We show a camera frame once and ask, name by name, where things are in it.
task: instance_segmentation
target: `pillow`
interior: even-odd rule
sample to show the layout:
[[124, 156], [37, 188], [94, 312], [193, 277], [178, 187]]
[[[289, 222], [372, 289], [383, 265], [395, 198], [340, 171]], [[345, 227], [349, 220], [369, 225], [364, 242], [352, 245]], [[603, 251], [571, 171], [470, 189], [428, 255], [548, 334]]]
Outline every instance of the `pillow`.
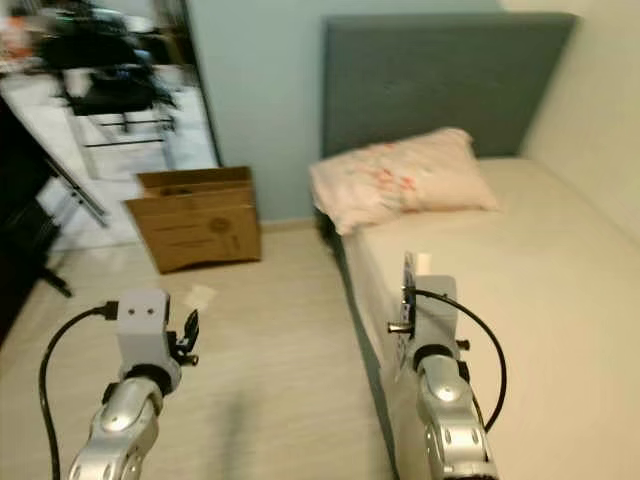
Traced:
[[311, 166], [315, 205], [340, 235], [404, 212], [496, 210], [471, 141], [463, 130], [444, 128], [316, 163]]

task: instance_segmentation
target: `bed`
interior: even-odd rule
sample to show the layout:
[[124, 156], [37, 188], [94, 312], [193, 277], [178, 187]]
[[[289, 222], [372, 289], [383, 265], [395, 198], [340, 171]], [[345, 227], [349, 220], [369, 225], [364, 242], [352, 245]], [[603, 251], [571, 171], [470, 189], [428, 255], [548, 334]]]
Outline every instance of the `bed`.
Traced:
[[[323, 154], [442, 126], [474, 137], [499, 212], [407, 214], [340, 237], [318, 215], [352, 311], [394, 473], [429, 478], [415, 385], [398, 375], [406, 251], [452, 275], [501, 339], [510, 383], [489, 439], [502, 478], [632, 478], [640, 379], [640, 249], [541, 164], [527, 129], [574, 27], [567, 14], [336, 17], [326, 22]], [[483, 410], [497, 397], [490, 345], [469, 322], [464, 357]]]

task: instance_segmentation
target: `upholstered headboard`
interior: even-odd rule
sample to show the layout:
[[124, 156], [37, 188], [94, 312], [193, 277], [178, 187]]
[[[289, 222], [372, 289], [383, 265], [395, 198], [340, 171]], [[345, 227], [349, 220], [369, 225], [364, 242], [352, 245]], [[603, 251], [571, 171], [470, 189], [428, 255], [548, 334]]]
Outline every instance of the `upholstered headboard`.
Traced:
[[576, 18], [562, 13], [326, 20], [323, 155], [445, 126], [514, 156]]

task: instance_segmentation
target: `cable connector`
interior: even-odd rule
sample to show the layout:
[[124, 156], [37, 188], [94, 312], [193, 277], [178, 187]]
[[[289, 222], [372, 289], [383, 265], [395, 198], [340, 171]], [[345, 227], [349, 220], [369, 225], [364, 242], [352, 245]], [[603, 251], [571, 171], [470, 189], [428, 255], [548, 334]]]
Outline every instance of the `cable connector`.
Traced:
[[118, 302], [109, 300], [102, 307], [99, 307], [100, 314], [105, 320], [116, 320], [118, 318]]

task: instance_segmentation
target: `silver robotic arm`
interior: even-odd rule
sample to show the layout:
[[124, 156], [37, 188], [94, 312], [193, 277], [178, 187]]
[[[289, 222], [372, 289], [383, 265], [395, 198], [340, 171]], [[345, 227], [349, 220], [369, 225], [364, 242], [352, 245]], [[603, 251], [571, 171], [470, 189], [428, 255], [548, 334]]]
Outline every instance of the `silver robotic arm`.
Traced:
[[402, 319], [388, 325], [399, 334], [400, 368], [412, 368], [418, 382], [417, 411], [433, 480], [497, 480], [483, 420], [474, 401], [469, 372], [460, 360], [468, 342], [456, 341], [457, 311], [424, 302], [416, 289], [455, 299], [452, 277], [416, 276], [411, 254], [405, 258]]
[[91, 422], [87, 444], [76, 456], [70, 480], [134, 480], [158, 437], [164, 395], [180, 383], [181, 365], [198, 336], [194, 311], [184, 338], [167, 332], [169, 296], [158, 289], [132, 291], [118, 305], [117, 332], [122, 355], [120, 382], [107, 387], [103, 406]]

